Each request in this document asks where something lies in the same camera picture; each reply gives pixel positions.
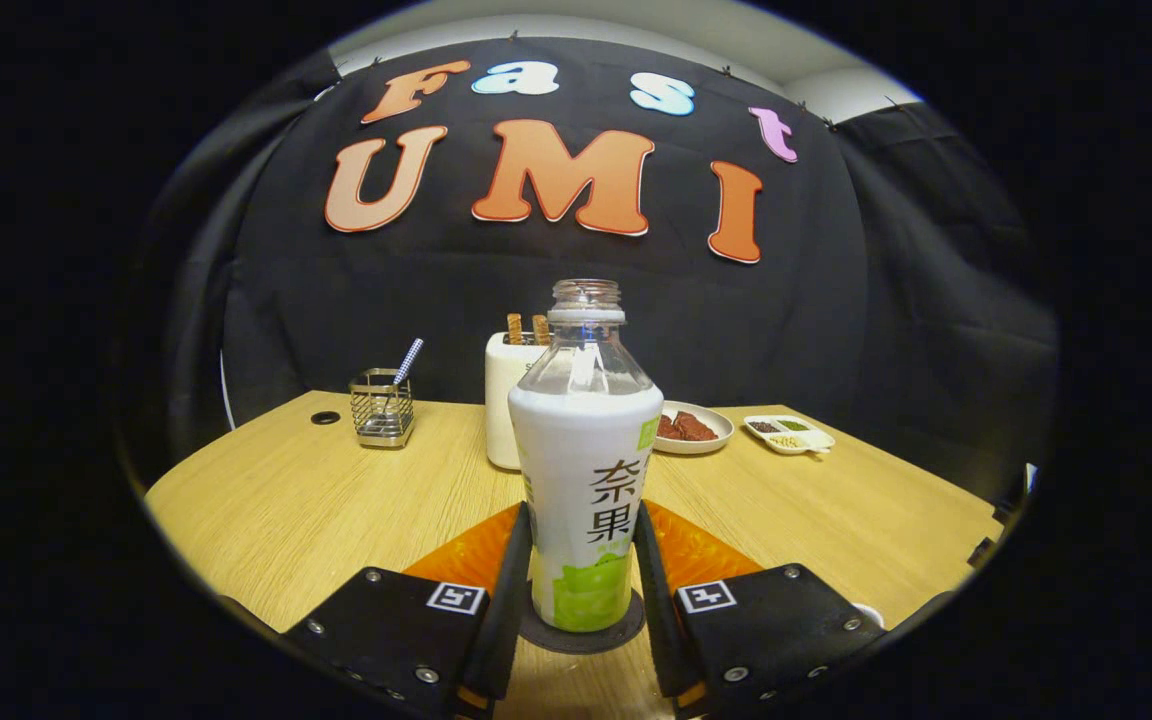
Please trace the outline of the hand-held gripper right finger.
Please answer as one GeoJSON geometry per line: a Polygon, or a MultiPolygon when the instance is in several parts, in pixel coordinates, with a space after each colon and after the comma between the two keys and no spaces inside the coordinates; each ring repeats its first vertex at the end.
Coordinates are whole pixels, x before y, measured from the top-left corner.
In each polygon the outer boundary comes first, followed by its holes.
{"type": "Polygon", "coordinates": [[[786,719],[858,662],[881,620],[799,562],[763,568],[664,505],[634,535],[652,661],[677,719],[786,719]]]}

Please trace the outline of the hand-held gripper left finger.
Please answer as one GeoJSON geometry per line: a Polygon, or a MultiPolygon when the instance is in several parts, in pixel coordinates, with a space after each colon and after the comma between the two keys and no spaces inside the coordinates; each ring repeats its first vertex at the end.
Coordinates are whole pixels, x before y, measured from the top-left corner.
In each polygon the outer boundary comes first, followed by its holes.
{"type": "Polygon", "coordinates": [[[488,719],[511,679],[531,550],[516,503],[406,571],[362,568],[282,641],[380,719],[488,719]]]}

